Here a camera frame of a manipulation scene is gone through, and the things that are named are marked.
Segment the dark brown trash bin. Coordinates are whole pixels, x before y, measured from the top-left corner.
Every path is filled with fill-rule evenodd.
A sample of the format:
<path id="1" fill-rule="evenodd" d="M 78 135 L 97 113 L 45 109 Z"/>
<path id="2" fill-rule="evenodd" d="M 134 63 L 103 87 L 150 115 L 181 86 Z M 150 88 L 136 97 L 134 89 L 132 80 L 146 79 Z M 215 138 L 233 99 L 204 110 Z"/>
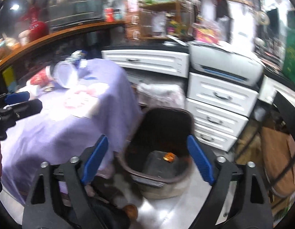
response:
<path id="1" fill-rule="evenodd" d="M 142 111 L 117 159 L 145 198 L 173 198 L 187 189 L 193 166 L 187 138 L 193 133 L 193 116 L 185 109 Z"/>

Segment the white lower small drawer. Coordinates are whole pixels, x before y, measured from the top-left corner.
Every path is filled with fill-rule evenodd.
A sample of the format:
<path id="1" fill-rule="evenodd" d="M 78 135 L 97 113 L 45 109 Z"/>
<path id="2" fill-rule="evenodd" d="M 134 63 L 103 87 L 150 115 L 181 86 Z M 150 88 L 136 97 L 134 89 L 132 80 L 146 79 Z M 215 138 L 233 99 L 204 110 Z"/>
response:
<path id="1" fill-rule="evenodd" d="M 209 127 L 195 124 L 196 138 L 206 145 L 228 152 L 237 141 L 235 136 L 211 129 Z"/>

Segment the red cylindrical can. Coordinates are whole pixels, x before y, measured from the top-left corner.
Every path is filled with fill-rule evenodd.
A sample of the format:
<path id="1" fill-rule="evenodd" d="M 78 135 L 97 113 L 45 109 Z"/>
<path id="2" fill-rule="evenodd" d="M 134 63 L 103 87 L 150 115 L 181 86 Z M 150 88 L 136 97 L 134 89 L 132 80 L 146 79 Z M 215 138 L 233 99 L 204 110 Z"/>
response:
<path id="1" fill-rule="evenodd" d="M 53 82 L 54 79 L 51 74 L 51 66 L 46 66 L 30 78 L 30 85 L 39 85 L 40 87 L 45 87 L 49 83 Z"/>

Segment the purple floral tablecloth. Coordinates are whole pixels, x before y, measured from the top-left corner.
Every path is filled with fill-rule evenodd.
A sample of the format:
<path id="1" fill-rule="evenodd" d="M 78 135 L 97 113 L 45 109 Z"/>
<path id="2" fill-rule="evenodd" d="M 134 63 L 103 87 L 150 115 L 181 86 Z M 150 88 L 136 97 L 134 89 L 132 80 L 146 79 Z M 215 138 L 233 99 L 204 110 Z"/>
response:
<path id="1" fill-rule="evenodd" d="M 65 163 L 101 135 L 109 146 L 97 175 L 109 179 L 114 173 L 114 155 L 123 149 L 141 109 L 118 64 L 95 58 L 87 61 L 86 70 L 87 76 L 71 89 L 42 94 L 41 112 L 18 121 L 1 143 L 1 181 L 20 204 L 42 162 Z"/>

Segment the curved wooden counter shelf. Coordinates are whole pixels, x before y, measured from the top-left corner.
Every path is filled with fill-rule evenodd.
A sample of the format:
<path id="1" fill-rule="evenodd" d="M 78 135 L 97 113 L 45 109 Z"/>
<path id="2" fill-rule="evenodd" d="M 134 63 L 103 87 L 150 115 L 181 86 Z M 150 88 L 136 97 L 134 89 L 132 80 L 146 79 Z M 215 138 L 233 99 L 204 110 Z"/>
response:
<path id="1" fill-rule="evenodd" d="M 9 55 L 7 55 L 5 58 L 0 60 L 0 71 L 4 70 L 9 65 L 13 64 L 15 61 L 25 56 L 26 54 L 36 49 L 39 49 L 43 46 L 46 46 L 48 44 L 51 44 L 53 42 L 56 42 L 65 38 L 70 38 L 80 34 L 91 33 L 93 31 L 124 26 L 124 24 L 125 24 L 124 20 L 118 20 L 113 22 L 96 22 L 96 23 L 90 23 L 90 24 L 81 24 L 75 27 L 71 27 L 61 31 L 57 31 L 55 33 L 51 33 L 49 35 L 46 35 L 37 40 L 34 40 L 12 51 Z"/>

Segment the white middle small drawer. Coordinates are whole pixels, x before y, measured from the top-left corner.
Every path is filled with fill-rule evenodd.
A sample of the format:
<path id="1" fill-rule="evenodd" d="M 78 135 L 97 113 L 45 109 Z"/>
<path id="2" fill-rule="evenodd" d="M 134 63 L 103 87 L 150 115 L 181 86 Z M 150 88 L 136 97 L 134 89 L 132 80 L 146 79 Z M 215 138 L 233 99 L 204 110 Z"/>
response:
<path id="1" fill-rule="evenodd" d="M 189 98 L 186 99 L 186 109 L 199 125 L 204 125 L 236 138 L 248 122 L 248 118 L 242 115 Z"/>

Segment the white drink cup with straw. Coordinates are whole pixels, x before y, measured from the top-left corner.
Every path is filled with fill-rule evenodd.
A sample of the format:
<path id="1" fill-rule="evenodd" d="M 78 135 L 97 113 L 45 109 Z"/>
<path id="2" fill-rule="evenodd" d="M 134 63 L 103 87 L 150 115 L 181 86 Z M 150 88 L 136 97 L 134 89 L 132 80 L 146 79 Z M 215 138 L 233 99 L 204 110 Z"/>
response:
<path id="1" fill-rule="evenodd" d="M 24 30 L 18 35 L 21 46 L 30 43 L 30 30 Z"/>

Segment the red ceramic vase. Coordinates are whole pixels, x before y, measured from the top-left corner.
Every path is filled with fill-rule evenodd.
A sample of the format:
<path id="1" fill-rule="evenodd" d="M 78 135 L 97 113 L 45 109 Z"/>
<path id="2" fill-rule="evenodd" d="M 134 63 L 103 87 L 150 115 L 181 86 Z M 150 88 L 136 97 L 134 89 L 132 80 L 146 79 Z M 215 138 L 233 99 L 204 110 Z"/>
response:
<path id="1" fill-rule="evenodd" d="M 23 20 L 30 20 L 29 40 L 33 42 L 49 34 L 47 24 L 39 20 L 40 8 L 36 5 L 36 0 L 28 0 L 29 8 L 22 17 Z"/>

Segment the round wooden stool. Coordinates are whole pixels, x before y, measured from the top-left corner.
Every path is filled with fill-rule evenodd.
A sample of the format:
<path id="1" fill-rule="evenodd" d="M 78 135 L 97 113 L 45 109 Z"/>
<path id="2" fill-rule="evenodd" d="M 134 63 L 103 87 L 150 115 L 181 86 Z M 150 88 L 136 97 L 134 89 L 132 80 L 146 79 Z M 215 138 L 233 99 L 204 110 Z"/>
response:
<path id="1" fill-rule="evenodd" d="M 275 180 L 295 156 L 295 141 L 286 134 L 268 127 L 261 132 L 264 170 L 269 181 Z M 276 195 L 286 197 L 295 191 L 295 163 L 272 187 Z"/>

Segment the white plastic bag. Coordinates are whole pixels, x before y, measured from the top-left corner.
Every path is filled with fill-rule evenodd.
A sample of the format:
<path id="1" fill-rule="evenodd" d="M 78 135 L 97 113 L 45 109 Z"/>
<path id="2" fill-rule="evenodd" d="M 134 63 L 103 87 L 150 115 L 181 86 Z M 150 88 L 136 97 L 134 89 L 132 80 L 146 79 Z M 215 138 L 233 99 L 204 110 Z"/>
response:
<path id="1" fill-rule="evenodd" d="M 137 98 L 140 104 L 148 107 L 166 106 L 185 108 L 185 94 L 177 84 L 145 84 L 137 86 Z"/>

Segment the white printer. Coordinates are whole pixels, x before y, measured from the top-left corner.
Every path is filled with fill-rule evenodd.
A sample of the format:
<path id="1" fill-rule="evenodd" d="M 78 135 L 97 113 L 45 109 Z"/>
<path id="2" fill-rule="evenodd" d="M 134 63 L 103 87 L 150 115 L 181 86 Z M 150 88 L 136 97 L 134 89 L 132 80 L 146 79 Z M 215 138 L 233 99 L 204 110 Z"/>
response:
<path id="1" fill-rule="evenodd" d="M 245 86 L 258 83 L 264 64 L 252 52 L 232 47 L 225 41 L 209 44 L 192 41 L 188 44 L 192 68 Z"/>

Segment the red tin can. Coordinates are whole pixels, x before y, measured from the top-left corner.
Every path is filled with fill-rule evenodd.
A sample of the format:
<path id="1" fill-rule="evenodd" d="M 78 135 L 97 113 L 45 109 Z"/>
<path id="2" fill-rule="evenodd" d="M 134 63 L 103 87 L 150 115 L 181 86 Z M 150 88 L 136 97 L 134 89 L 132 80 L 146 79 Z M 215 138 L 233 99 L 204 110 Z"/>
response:
<path id="1" fill-rule="evenodd" d="M 114 8 L 108 7 L 104 9 L 105 21 L 114 22 Z"/>

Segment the brown cardboard box stack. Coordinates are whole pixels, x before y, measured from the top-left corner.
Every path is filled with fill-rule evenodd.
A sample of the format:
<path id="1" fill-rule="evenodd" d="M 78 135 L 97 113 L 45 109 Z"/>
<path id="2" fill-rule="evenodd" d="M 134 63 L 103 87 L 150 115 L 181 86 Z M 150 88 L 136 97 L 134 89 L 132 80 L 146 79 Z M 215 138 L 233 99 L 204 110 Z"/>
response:
<path id="1" fill-rule="evenodd" d="M 137 0 L 125 2 L 125 36 L 128 40 L 141 40 L 140 7 Z"/>

